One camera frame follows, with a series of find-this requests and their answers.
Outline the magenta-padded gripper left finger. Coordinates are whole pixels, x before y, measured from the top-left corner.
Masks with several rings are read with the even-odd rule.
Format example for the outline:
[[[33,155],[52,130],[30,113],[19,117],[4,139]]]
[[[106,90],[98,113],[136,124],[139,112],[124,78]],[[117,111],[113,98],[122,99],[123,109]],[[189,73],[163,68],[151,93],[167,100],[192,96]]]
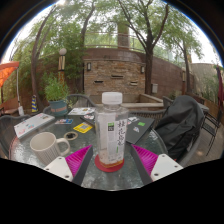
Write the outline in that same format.
[[[92,156],[93,146],[89,145],[66,158],[62,156],[57,157],[44,170],[76,185],[81,185]]]

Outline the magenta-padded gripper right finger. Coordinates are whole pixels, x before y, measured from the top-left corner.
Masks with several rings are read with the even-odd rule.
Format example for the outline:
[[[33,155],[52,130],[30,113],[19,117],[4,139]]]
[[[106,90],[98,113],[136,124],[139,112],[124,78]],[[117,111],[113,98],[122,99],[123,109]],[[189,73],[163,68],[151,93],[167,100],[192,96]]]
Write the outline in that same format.
[[[144,185],[182,169],[182,166],[168,155],[156,155],[155,153],[134,144],[131,145],[131,155]]]

